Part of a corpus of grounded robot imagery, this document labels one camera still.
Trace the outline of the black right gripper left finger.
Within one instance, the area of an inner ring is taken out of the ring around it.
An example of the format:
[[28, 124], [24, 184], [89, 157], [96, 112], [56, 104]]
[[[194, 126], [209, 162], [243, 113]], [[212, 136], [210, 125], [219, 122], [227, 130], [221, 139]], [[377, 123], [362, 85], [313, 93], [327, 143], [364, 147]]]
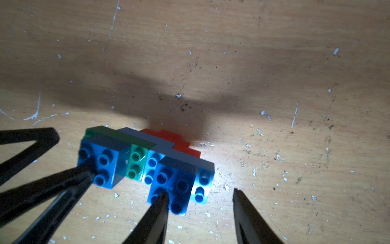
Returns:
[[169, 215], [169, 194], [162, 192], [123, 244], [164, 244]]

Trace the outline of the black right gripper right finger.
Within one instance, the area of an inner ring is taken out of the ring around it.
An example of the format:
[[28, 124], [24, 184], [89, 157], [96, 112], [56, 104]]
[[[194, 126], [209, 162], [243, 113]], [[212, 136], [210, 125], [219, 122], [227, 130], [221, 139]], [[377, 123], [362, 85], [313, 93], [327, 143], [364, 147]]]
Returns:
[[235, 188], [234, 220], [239, 244], [281, 244], [281, 239], [261, 217], [243, 191]]

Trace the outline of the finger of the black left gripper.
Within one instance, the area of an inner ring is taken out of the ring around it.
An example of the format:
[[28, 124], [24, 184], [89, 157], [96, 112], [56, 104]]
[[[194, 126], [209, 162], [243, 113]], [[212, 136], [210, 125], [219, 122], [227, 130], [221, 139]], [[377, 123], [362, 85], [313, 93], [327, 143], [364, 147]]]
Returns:
[[1, 163], [1, 185], [58, 144], [60, 136], [54, 128], [1, 131], [1, 145], [28, 141], [35, 143]]
[[93, 183], [94, 160], [1, 193], [1, 227], [28, 210], [56, 197], [13, 243], [46, 244]]

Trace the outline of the light blue long lego brick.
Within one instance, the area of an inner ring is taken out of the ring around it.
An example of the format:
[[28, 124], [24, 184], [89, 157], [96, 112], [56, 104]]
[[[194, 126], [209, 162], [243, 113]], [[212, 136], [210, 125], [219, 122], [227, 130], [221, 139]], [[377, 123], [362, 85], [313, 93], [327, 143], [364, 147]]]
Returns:
[[200, 158], [197, 158], [192, 155], [177, 151], [173, 149], [174, 143], [143, 133], [141, 131], [130, 128], [122, 128], [119, 129], [119, 131], [155, 144], [155, 146], [148, 151], [146, 156], [146, 164], [142, 176], [143, 183], [147, 185], [152, 184], [153, 174], [156, 170], [157, 164], [165, 156], [169, 156], [197, 167], [197, 175], [194, 186], [192, 187], [190, 200], [203, 205], [207, 203], [215, 174], [214, 163], [201, 159], [201, 156]]

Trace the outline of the green long lego brick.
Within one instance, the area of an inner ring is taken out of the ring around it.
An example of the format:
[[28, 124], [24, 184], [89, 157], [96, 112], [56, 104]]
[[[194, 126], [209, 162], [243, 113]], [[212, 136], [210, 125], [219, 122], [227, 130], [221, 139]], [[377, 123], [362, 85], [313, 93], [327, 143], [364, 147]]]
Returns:
[[86, 129], [83, 139], [96, 135], [105, 135], [123, 142], [130, 143], [132, 147], [130, 151], [130, 157], [127, 161], [128, 168], [125, 177], [138, 182], [142, 181], [142, 176], [146, 164], [146, 156], [148, 151], [152, 149], [155, 144], [150, 141], [146, 141], [141, 138], [120, 132], [119, 130], [110, 129], [104, 126], [97, 126]]

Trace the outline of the red lego brick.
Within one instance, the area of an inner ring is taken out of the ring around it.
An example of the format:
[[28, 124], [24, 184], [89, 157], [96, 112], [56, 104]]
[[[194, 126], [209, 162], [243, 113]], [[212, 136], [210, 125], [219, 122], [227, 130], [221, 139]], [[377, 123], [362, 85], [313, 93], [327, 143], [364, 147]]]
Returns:
[[169, 132], [167, 130], [153, 131], [150, 129], [143, 129], [141, 132], [164, 139], [174, 143], [173, 149], [200, 158], [201, 152], [190, 148], [191, 143], [183, 139], [179, 134]]

